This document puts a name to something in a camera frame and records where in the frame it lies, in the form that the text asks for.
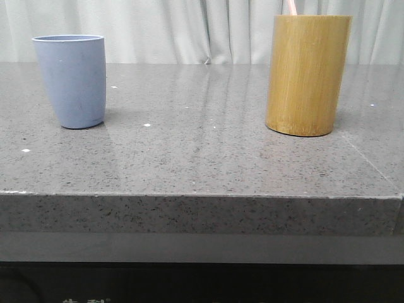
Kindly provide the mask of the blue plastic cup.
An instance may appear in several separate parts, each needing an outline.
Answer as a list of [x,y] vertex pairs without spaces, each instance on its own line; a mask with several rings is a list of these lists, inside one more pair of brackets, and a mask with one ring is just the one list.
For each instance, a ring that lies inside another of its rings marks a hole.
[[32,42],[60,125],[85,129],[102,123],[106,108],[104,37],[49,35]]

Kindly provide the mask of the grey-green curtain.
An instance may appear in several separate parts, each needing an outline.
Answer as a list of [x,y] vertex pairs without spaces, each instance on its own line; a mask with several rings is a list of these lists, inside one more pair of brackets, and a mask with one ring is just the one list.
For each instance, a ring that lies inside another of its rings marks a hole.
[[[352,17],[347,62],[403,63],[402,1],[297,1]],[[110,63],[266,64],[286,1],[2,1],[1,60],[33,62],[32,39],[101,35]]]

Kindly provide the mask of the bamboo cylinder holder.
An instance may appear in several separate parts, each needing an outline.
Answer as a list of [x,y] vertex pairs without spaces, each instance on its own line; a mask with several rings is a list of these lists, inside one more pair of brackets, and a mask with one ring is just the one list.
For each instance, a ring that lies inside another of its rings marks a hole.
[[314,137],[333,130],[352,17],[277,15],[266,126]]

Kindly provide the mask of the pink chopstick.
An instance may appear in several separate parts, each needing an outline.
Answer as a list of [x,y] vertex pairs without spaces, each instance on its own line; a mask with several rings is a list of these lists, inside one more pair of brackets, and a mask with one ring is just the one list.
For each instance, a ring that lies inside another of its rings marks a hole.
[[288,10],[290,15],[296,16],[297,15],[297,7],[294,0],[287,0]]

